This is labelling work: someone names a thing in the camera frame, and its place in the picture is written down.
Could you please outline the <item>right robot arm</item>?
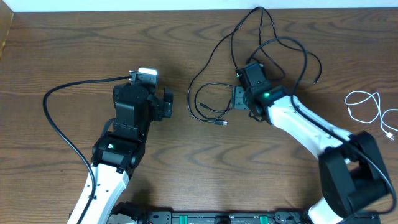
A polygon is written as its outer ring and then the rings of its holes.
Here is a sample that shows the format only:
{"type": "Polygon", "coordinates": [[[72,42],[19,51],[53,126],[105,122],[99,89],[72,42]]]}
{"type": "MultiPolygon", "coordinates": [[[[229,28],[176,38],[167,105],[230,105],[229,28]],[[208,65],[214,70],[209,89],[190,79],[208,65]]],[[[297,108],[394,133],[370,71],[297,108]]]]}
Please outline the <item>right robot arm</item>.
{"type": "Polygon", "coordinates": [[[306,108],[284,86],[272,86],[264,67],[254,62],[236,71],[241,97],[260,122],[284,130],[318,160],[323,197],[307,210],[311,223],[361,223],[364,208],[396,196],[376,140],[366,131],[352,134],[306,108]]]}

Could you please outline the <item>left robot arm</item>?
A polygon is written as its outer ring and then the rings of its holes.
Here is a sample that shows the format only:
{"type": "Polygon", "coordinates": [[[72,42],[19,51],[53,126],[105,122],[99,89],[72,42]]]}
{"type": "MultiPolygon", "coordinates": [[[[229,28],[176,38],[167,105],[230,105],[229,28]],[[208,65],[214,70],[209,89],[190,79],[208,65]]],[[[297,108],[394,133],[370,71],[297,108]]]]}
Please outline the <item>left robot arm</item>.
{"type": "Polygon", "coordinates": [[[155,84],[125,83],[113,88],[115,118],[113,130],[104,130],[93,147],[91,168],[95,182],[85,188],[68,220],[69,223],[106,223],[135,168],[145,154],[150,124],[172,114],[173,93],[155,95],[155,84]]]}

